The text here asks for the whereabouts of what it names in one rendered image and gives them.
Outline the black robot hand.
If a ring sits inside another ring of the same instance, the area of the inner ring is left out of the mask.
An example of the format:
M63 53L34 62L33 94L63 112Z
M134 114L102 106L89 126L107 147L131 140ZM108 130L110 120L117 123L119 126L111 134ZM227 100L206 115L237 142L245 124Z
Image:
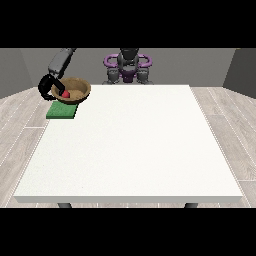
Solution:
M62 95L65 91L65 86L53 75L46 74L39 82L38 90L44 100L53 101L55 97L50 95L51 87L55 85L59 89L59 95Z

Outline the brown wooden bowl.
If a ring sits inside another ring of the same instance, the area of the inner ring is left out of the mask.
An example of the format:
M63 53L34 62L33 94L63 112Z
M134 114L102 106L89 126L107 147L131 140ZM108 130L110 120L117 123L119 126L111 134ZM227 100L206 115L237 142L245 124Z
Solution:
M59 89L53 85L51 88L52 95L60 102L65 104L79 104L83 102L91 91L91 85L81 78L62 78L61 83L65 89L70 93L69 98L63 98L59 95Z

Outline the green square pad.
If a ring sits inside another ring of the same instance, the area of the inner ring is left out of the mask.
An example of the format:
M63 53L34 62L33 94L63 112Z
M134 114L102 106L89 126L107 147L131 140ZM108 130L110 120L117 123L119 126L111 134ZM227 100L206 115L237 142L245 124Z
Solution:
M47 119L73 119L78 105L68 105L59 101L54 101L49 108L46 118Z

